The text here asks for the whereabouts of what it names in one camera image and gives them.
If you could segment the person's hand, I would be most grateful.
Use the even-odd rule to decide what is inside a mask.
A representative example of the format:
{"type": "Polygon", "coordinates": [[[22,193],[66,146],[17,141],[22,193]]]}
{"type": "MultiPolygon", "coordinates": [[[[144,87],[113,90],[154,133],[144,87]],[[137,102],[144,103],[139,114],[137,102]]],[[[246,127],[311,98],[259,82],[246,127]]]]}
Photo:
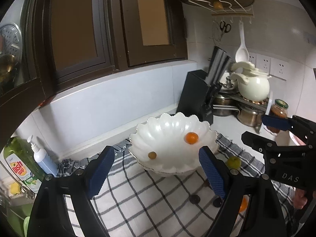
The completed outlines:
{"type": "Polygon", "coordinates": [[[295,209],[300,210],[306,205],[308,199],[305,197],[305,194],[306,194],[306,191],[298,189],[298,188],[295,189],[295,195],[292,200],[293,206],[295,209]]]}

